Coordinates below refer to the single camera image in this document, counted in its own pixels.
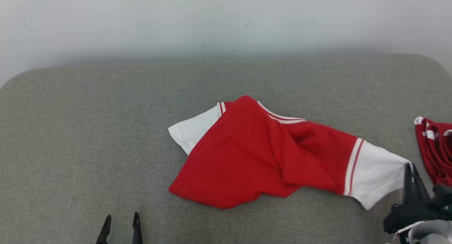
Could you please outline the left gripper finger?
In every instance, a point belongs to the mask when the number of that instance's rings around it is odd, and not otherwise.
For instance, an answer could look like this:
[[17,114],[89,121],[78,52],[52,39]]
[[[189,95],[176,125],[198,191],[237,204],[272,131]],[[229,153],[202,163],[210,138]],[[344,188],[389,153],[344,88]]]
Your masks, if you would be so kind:
[[134,213],[132,228],[133,228],[132,244],[143,244],[142,225],[139,212]]
[[96,244],[108,244],[107,238],[110,234],[111,222],[112,222],[111,215],[107,215],[107,217],[104,221],[103,227],[100,231],[100,234],[96,240]]

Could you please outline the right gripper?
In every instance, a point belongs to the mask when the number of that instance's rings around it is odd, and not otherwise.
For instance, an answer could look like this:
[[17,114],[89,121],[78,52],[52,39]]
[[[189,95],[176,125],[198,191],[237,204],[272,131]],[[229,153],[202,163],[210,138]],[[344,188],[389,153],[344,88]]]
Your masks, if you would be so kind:
[[416,165],[405,164],[403,203],[394,204],[383,220],[388,234],[425,220],[452,220],[452,187],[436,185],[431,197]]

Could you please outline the red Bulls 23 shorts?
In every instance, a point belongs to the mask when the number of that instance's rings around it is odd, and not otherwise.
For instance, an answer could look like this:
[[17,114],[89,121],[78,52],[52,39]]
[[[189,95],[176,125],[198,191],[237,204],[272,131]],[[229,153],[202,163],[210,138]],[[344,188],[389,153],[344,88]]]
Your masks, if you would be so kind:
[[434,185],[452,187],[452,123],[414,120],[423,165]]

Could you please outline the red white-sleeved T-shirt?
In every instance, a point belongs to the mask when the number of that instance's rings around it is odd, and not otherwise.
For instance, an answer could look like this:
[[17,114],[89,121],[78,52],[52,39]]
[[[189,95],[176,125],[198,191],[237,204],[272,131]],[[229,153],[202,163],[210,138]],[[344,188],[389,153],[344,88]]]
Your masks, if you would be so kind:
[[275,114],[250,96],[168,128],[188,155],[169,187],[183,199],[229,209],[301,187],[356,199],[370,210],[403,188],[409,160],[330,126]]

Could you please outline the grey fabric sofa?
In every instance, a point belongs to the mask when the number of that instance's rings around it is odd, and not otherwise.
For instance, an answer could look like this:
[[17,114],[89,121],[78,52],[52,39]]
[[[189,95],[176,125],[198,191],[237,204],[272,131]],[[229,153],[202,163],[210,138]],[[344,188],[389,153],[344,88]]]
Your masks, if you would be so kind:
[[421,55],[108,64],[34,69],[0,89],[0,244],[384,244],[400,194],[364,210],[301,188],[218,210],[168,192],[185,152],[167,128],[250,95],[416,164],[418,116],[452,123],[452,73]]

